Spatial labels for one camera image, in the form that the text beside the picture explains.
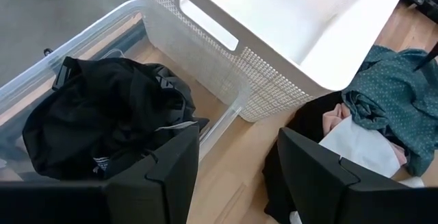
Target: black fabric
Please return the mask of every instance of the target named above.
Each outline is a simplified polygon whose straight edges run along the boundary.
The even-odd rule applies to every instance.
[[[310,101],[296,111],[287,127],[312,141],[320,142],[324,137],[322,115],[335,109],[338,103],[342,103],[340,92],[333,92]],[[265,207],[265,213],[272,216],[280,224],[288,224],[289,214],[295,211],[296,207],[282,173],[277,142],[265,158],[262,173],[269,200]]]
[[[160,64],[66,58],[55,86],[23,140],[37,173],[56,179],[107,179],[178,133],[158,127],[194,120],[189,86]]]

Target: wooden floor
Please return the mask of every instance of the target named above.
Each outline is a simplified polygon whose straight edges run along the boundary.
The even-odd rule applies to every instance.
[[[396,51],[430,50],[437,40],[434,22],[399,4],[376,44]],[[196,186],[188,223],[276,223],[263,213],[267,198],[260,172],[278,128],[290,116],[284,112],[255,124],[236,119],[201,164],[202,184]],[[433,171],[438,172],[438,165]]]

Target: gray carpet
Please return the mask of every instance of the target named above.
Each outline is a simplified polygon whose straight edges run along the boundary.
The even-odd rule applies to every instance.
[[[0,86],[128,0],[0,0]]]

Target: teal polka dot fabric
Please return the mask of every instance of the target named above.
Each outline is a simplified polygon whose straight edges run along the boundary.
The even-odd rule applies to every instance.
[[[351,84],[342,91],[353,121],[396,137],[409,153],[407,170],[420,176],[438,149],[438,67],[419,49],[394,52],[373,46]]]

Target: pink fabric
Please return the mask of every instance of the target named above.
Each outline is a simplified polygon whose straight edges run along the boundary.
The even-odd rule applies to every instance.
[[[350,109],[345,104],[336,104],[335,109],[322,115],[322,131],[326,136],[341,121],[350,116]]]
[[[389,145],[391,145],[391,148],[394,150],[400,166],[405,165],[408,160],[406,156],[404,156],[404,149],[396,144],[393,144],[392,142],[390,142]]]
[[[326,136],[335,126],[337,126],[341,121],[348,116],[350,116],[350,109],[343,103],[336,104],[335,109],[328,111],[322,115],[322,131],[324,136]],[[404,149],[398,145],[389,142],[391,148],[394,150],[400,166],[407,163],[406,156],[404,156]]]

